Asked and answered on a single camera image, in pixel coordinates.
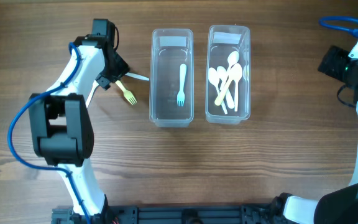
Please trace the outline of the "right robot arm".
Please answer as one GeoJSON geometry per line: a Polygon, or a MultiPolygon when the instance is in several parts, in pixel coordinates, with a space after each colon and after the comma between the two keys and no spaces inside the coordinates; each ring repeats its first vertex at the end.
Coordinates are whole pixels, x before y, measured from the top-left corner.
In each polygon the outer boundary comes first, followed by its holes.
{"type": "MultiPolygon", "coordinates": [[[[358,117],[358,58],[346,58],[345,54],[345,50],[331,47],[318,70],[354,90],[358,117]]],[[[347,187],[319,200],[289,195],[283,199],[281,211],[286,220],[295,223],[358,223],[358,145],[356,166],[347,187]]]]}

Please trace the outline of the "white fork long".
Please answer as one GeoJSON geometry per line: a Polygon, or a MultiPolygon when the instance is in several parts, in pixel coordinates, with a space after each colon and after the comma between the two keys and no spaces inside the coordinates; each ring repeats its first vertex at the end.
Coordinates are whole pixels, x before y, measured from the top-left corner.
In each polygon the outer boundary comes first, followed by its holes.
{"type": "Polygon", "coordinates": [[[95,91],[97,90],[97,88],[99,87],[99,83],[95,80],[92,84],[92,89],[87,97],[87,100],[86,100],[86,107],[88,108],[90,103],[91,103],[91,100],[93,99],[93,96],[94,96],[94,93],[95,91]]]}

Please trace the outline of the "cream yellow fork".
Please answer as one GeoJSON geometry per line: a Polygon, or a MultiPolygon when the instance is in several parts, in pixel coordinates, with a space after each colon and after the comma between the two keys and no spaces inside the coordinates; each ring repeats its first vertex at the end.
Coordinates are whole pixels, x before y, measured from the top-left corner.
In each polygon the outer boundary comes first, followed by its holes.
{"type": "Polygon", "coordinates": [[[124,98],[131,104],[135,105],[137,103],[137,100],[133,93],[125,88],[125,86],[121,83],[121,81],[116,81],[116,85],[121,89],[123,92],[124,98]]]}

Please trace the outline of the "white spoon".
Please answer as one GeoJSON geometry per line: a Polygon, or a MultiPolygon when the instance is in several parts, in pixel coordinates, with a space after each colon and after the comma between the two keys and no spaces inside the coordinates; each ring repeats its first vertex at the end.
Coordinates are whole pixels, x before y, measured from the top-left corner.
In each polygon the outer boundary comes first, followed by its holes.
{"type": "Polygon", "coordinates": [[[236,64],[239,61],[239,53],[237,51],[233,51],[229,54],[228,58],[227,58],[227,62],[228,62],[228,68],[226,69],[227,74],[229,76],[229,71],[232,68],[232,66],[234,64],[236,64]]]}
{"type": "Polygon", "coordinates": [[[209,106],[209,112],[211,114],[215,114],[215,115],[227,115],[227,108],[226,105],[224,103],[222,103],[220,106],[216,106],[214,104],[214,101],[216,99],[216,97],[219,95],[220,90],[219,90],[219,82],[220,82],[220,78],[218,76],[218,73],[216,71],[215,68],[208,68],[208,81],[210,82],[210,84],[212,84],[212,95],[211,95],[211,102],[210,102],[210,106],[209,106]]]}
{"type": "Polygon", "coordinates": [[[239,106],[239,81],[242,78],[242,67],[239,63],[234,64],[231,68],[232,80],[235,83],[235,94],[234,94],[234,111],[238,111],[239,106]]]}
{"type": "MultiPolygon", "coordinates": [[[[221,79],[221,85],[220,85],[219,89],[222,90],[222,88],[224,87],[224,85],[227,82],[228,74],[227,74],[226,69],[222,66],[217,67],[217,73],[219,75],[219,78],[221,79]]],[[[226,92],[225,99],[226,99],[228,108],[234,109],[234,100],[233,100],[231,92],[229,90],[226,92]]]]}

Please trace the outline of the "pale blue fork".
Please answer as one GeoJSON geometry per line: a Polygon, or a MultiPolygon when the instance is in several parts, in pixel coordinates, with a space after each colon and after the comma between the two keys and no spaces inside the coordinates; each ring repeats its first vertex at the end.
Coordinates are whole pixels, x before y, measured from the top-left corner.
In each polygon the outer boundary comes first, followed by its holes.
{"type": "Polygon", "coordinates": [[[177,106],[184,106],[185,102],[185,93],[184,93],[184,86],[185,86],[185,78],[186,78],[186,64],[180,65],[180,89],[177,94],[177,106]]]}

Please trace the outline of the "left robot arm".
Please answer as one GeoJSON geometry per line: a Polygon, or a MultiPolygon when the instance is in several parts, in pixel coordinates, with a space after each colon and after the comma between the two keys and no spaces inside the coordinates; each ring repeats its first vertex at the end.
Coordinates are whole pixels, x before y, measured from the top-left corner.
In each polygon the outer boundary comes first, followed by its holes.
{"type": "Polygon", "coordinates": [[[111,223],[113,213],[91,166],[94,132],[88,106],[97,87],[107,90],[129,72],[116,52],[118,29],[107,19],[94,19],[90,34],[69,44],[70,60],[46,95],[29,102],[34,152],[57,171],[71,196],[74,223],[111,223]]]}

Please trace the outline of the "yellow spoon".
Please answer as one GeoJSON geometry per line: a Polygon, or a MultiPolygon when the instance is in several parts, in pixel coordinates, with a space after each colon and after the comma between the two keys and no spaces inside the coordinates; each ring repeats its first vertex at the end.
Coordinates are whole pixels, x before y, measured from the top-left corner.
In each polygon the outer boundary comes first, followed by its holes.
{"type": "Polygon", "coordinates": [[[214,101],[214,104],[216,106],[220,106],[222,104],[231,82],[236,81],[238,78],[241,78],[241,73],[242,73],[241,70],[242,70],[241,65],[237,63],[226,72],[228,74],[228,80],[214,101]]]}

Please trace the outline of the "white fork pointing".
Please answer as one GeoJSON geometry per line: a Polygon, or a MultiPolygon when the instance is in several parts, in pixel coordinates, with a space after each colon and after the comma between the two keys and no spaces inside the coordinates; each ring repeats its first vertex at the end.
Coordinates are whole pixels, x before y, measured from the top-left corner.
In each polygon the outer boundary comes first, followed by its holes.
{"type": "Polygon", "coordinates": [[[139,74],[135,74],[135,73],[128,72],[128,73],[126,73],[126,76],[131,77],[131,78],[135,78],[135,79],[138,79],[138,80],[149,81],[148,77],[145,77],[145,76],[142,76],[142,75],[139,75],[139,74]]]}

